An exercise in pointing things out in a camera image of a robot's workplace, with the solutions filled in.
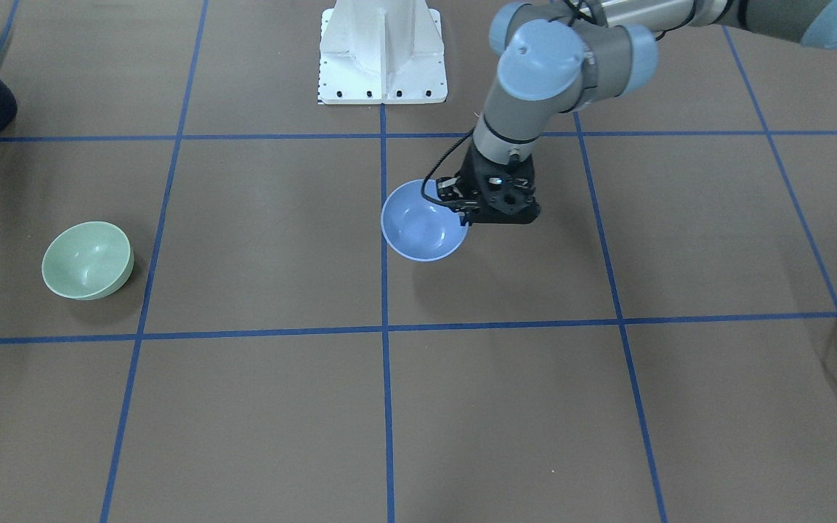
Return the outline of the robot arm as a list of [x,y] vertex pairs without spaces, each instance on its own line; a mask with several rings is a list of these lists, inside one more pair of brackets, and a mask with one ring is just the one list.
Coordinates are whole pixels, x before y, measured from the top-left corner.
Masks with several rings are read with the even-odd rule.
[[647,85],[658,41],[684,28],[733,27],[811,49],[837,49],[837,1],[514,2],[498,11],[490,45],[497,73],[465,165],[439,179],[440,198],[529,191],[519,170],[556,113],[575,112]]

